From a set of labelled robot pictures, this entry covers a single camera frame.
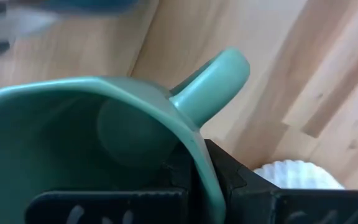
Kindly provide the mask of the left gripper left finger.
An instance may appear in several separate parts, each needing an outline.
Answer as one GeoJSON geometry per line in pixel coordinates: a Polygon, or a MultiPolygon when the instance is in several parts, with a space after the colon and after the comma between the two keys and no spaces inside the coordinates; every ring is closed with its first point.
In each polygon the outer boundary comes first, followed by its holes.
{"type": "Polygon", "coordinates": [[[199,181],[177,146],[149,185],[137,190],[52,190],[27,206],[25,224],[194,224],[199,181]]]}

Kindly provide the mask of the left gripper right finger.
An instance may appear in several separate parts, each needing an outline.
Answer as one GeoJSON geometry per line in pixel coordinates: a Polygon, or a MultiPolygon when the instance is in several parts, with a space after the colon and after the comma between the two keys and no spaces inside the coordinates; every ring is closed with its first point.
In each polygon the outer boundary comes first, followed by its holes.
{"type": "Polygon", "coordinates": [[[358,224],[358,190],[281,189],[205,143],[226,201],[225,224],[358,224]]]}

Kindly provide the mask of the mint green faceted mug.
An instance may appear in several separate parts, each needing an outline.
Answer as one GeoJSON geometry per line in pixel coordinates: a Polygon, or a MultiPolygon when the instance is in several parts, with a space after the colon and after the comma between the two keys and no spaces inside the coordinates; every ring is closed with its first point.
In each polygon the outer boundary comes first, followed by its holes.
{"type": "Polygon", "coordinates": [[[226,202],[201,127],[246,83],[250,65],[226,49],[175,88],[128,77],[77,77],[0,89],[0,224],[52,190],[137,190],[177,146],[199,181],[194,224],[224,224],[226,202]]]}

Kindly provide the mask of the white textured pen holder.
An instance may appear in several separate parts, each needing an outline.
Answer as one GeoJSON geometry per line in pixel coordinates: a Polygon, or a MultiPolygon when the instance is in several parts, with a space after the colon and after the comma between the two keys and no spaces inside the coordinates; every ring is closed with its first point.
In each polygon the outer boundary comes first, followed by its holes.
{"type": "Polygon", "coordinates": [[[275,161],[253,172],[282,189],[345,189],[328,171],[311,162],[275,161]]]}

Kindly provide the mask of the wooden shelf riser black legs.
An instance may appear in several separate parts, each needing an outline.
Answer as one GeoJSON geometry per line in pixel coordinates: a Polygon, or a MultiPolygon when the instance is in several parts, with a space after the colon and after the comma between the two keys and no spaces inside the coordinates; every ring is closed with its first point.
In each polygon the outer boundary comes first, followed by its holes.
{"type": "Polygon", "coordinates": [[[131,74],[159,0],[0,0],[0,88],[131,74]]]}

